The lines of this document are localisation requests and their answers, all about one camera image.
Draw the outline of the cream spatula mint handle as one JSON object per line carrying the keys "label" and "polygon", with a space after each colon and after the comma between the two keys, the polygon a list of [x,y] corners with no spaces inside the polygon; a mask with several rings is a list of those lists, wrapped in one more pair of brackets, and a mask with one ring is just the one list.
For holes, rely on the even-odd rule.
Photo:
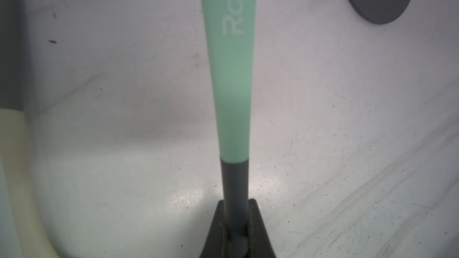
{"label": "cream spatula mint handle", "polygon": [[26,143],[24,113],[1,109],[1,162],[23,257],[57,258],[35,203]]}

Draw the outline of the grey spatula mint handle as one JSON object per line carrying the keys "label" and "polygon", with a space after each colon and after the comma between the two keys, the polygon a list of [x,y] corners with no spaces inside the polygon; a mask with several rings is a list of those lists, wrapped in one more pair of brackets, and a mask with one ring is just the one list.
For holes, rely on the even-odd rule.
{"label": "grey spatula mint handle", "polygon": [[249,145],[256,0],[202,0],[224,193],[227,256],[249,253]]}

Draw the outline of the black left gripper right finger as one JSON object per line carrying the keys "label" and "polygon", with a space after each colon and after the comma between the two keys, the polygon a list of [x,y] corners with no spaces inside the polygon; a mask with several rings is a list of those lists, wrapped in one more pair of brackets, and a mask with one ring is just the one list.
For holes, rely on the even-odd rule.
{"label": "black left gripper right finger", "polygon": [[249,200],[247,234],[249,244],[248,258],[276,258],[258,203],[255,199]]}

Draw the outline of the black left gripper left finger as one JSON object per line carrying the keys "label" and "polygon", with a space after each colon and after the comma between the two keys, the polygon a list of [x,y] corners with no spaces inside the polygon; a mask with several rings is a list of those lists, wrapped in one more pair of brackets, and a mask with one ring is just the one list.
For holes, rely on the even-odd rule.
{"label": "black left gripper left finger", "polygon": [[216,210],[204,243],[200,258],[227,258],[228,231],[225,224],[224,201],[217,203]]}

